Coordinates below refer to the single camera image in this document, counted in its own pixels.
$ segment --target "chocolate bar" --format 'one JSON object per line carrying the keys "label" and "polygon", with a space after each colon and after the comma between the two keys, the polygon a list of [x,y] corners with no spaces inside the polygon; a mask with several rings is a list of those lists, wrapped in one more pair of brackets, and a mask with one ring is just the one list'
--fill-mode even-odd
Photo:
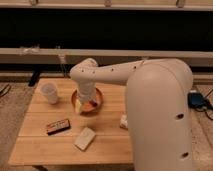
{"label": "chocolate bar", "polygon": [[70,129],[69,119],[57,121],[46,126],[48,135],[56,134],[58,132],[65,131],[67,129]]}

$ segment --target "small white block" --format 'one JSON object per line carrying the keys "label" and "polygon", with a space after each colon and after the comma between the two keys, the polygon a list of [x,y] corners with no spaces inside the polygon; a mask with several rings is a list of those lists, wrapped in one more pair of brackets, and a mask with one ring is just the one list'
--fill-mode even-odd
{"label": "small white block", "polygon": [[95,138],[95,132],[91,130],[90,128],[86,127],[77,137],[74,144],[79,149],[84,151],[86,150],[86,148],[88,147],[88,145],[92,142],[94,138]]}
{"label": "small white block", "polygon": [[190,93],[197,93],[197,90],[192,89],[192,90],[190,90],[189,92],[190,92]]}
{"label": "small white block", "polygon": [[127,115],[122,115],[121,116],[120,127],[128,129]]}

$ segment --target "paper cup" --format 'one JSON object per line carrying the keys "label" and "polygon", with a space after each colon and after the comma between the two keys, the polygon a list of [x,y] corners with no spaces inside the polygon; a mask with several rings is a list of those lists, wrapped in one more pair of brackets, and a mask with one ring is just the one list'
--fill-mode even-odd
{"label": "paper cup", "polygon": [[45,83],[40,87],[41,94],[46,97],[50,104],[58,102],[57,87],[54,83]]}

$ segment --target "black wall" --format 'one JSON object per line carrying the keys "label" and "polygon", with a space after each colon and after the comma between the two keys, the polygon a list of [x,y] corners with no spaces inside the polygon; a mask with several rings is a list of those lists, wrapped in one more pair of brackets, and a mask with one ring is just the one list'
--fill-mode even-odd
{"label": "black wall", "polygon": [[213,12],[0,9],[0,47],[213,51]]}

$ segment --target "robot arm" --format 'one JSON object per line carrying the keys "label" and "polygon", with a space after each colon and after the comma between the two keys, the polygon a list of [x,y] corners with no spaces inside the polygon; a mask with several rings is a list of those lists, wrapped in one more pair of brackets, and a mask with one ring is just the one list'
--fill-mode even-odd
{"label": "robot arm", "polygon": [[87,59],[70,71],[81,103],[95,82],[126,85],[126,112],[136,171],[193,171],[187,93],[189,67],[177,59],[98,67]]}

